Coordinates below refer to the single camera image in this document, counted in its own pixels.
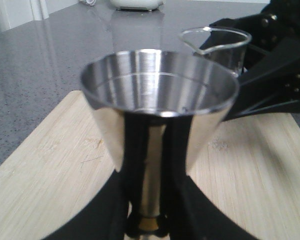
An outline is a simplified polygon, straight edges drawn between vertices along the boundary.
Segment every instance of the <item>funnel rim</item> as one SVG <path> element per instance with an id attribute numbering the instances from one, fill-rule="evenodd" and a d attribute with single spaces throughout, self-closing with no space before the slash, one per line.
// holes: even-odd
<path id="1" fill-rule="evenodd" d="M 176 55 L 181 55 L 185 58 L 195 58 L 197 59 L 197 61 L 201 61 L 201 62 L 209 62 L 210 64 L 216 65 L 218 66 L 218 68 L 220 68 L 222 71 L 224 71 L 225 73 L 228 74 L 229 79 L 232 80 L 232 82 L 234 83 L 234 90 L 233 90 L 233 94 L 231 94 L 231 96 L 229 98 L 227 98 L 226 100 L 222 101 L 219 104 L 215 104 L 213 106 L 209 106 L 209 107 L 205 107 L 205 108 L 200 108 L 200 109 L 194 109 L 194 110 L 189 110 L 187 112 L 177 112 L 177 111 L 170 111 L 170 110 L 154 110 L 154 111 L 139 111 L 138 109 L 132 110 L 132 109 L 127 109 L 124 108 L 123 106 L 119 106 L 113 103 L 110 103 L 108 101 L 104 101 L 102 99 L 100 99 L 99 97 L 97 97 L 91 90 L 89 90 L 85 84 L 84 84 L 84 72 L 88 69 L 89 66 L 97 63 L 97 62 L 101 62 L 107 58 L 110 57 L 116 57 L 116 56 L 120 56 L 120 55 L 127 55 L 127 54 L 131 54 L 131 53 L 156 53 L 156 54 L 161 54 L 161 55 L 167 55 L 167 54 L 176 54 Z M 142 74 L 142 73 L 147 73 L 147 74 L 151 74 L 151 73 L 161 73 L 160 71 L 156 72 L 138 72 L 138 74 Z M 163 117 L 163 118 L 175 118 L 175 117 L 185 117 L 185 116 L 194 116 L 194 115 L 204 115 L 204 114 L 211 114 L 211 113 L 215 113 L 215 112 L 220 112 L 230 106 L 233 105 L 233 103 L 235 102 L 235 99 L 237 98 L 238 94 L 239 94 L 239 82 L 238 79 L 236 78 L 235 74 L 233 72 L 231 72 L 229 69 L 227 69 L 226 67 L 222 66 L 221 64 L 199 57 L 199 56 L 195 56 L 195 55 L 187 55 L 184 53 L 179 53 L 176 51 L 163 51 L 160 49 L 154 49 L 154 48 L 145 48 L 145 49 L 138 49 L 138 50 L 124 50 L 124 51 L 118 51 L 106 56 L 102 56 L 99 58 L 96 58 L 94 61 L 90 62 L 89 64 L 87 64 L 84 69 L 81 72 L 81 77 L 80 77 L 80 86 L 82 91 L 84 92 L 85 95 L 87 95 L 89 98 L 93 99 L 94 101 L 98 102 L 100 104 L 100 107 L 98 107 L 97 109 L 101 109 L 101 108 L 113 108 L 119 111 L 123 111 L 123 112 L 128 112 L 128 113 L 134 113 L 134 114 L 144 114 L 144 115 L 154 115 L 154 116 L 158 116 L 158 117 Z"/>

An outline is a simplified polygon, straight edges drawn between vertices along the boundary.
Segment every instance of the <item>stainless steel funnel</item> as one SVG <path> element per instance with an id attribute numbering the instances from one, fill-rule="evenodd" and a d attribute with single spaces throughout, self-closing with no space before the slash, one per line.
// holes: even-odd
<path id="1" fill-rule="evenodd" d="M 132 203 L 127 231 L 164 236 L 167 162 L 181 172 L 192 166 L 233 105 L 237 79 L 201 57 L 142 49 L 89 64 L 81 84 Z"/>

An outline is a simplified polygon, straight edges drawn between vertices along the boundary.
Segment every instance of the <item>bamboo cutting board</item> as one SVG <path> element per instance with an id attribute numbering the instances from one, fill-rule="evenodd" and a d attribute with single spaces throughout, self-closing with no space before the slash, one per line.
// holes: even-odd
<path id="1" fill-rule="evenodd" d="M 113 169 L 83 94 L 69 93 L 0 166 L 0 240 L 51 233 Z M 257 238 L 300 240 L 300 129 L 290 114 L 222 123 L 190 175 Z"/>

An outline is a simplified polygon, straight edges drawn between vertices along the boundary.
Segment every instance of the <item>speckled countertop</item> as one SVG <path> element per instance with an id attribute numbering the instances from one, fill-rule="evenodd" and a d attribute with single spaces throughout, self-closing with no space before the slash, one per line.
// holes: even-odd
<path id="1" fill-rule="evenodd" d="M 0 34 L 0 165 L 72 90 L 82 68 L 120 50 L 190 53 L 186 28 L 258 13 L 260 3 L 168 0 L 154 12 L 115 11 L 107 1 L 76 4 Z M 295 115 L 300 123 L 300 115 Z"/>

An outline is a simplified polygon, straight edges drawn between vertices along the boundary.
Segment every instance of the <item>gray countertop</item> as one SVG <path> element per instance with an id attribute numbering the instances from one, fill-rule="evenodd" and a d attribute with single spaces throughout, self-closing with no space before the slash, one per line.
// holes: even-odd
<path id="1" fill-rule="evenodd" d="M 187 28 L 256 14 L 261 3 L 167 0 L 153 12 L 116 11 L 108 1 L 75 4 L 0 34 L 0 165 L 72 90 L 82 68 L 121 50 L 190 54 Z M 294 115 L 300 124 L 300 114 Z"/>

